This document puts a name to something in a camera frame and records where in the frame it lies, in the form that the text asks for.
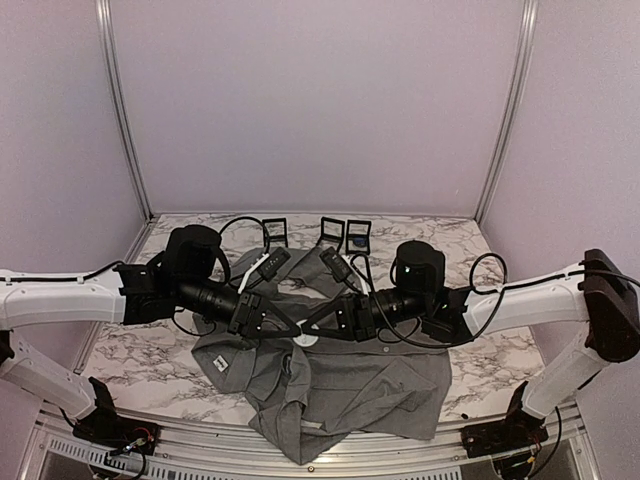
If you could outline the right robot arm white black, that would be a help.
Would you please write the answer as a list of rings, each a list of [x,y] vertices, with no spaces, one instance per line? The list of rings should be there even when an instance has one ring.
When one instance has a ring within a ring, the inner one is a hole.
[[[300,322],[297,344],[310,346],[320,338],[363,342],[387,328],[402,343],[438,351],[485,333],[580,324],[561,354],[514,393],[507,417],[495,428],[496,440],[506,448],[519,446],[562,400],[606,366],[639,352],[639,283],[599,249],[546,276],[486,289],[475,284],[448,288],[444,254],[412,240],[397,248],[392,271],[392,288],[376,290],[366,280],[365,291],[338,297]]]

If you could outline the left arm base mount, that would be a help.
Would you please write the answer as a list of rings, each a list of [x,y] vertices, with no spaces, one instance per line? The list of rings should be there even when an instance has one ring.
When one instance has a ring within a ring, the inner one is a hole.
[[[89,383],[95,393],[94,409],[88,416],[76,419],[73,434],[83,440],[123,449],[137,440],[143,440],[140,446],[145,455],[152,455],[160,433],[157,423],[121,416],[108,387],[101,381],[90,377]]]

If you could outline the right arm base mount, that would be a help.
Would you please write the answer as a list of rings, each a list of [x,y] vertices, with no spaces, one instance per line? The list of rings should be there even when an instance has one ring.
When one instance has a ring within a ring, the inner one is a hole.
[[[476,423],[461,430],[469,458],[495,455],[542,444],[549,438],[545,419],[566,397],[528,381],[516,388],[502,419]]]

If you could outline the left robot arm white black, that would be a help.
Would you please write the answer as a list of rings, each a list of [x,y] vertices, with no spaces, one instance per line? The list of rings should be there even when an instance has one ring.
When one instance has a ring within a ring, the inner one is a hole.
[[[66,322],[125,326],[171,319],[189,310],[246,339],[295,338],[300,327],[269,300],[232,288],[221,235],[187,225],[170,233],[146,264],[114,262],[94,273],[39,277],[1,273],[1,377],[61,408],[106,445],[125,438],[108,387],[72,372],[32,347],[18,328]]]

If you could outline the pink round brooch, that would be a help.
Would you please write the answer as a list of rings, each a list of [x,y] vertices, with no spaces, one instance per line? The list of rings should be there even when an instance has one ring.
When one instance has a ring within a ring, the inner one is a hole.
[[[318,342],[318,340],[318,336],[307,333],[301,333],[300,335],[293,338],[293,342],[301,348],[312,347]]]

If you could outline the grey button shirt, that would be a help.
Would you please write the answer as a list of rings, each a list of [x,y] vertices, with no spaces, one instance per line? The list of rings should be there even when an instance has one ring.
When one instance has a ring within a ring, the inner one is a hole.
[[[213,333],[191,353],[218,392],[244,396],[249,427],[299,465],[354,431],[432,439],[452,383],[447,351],[378,339],[302,348]]]

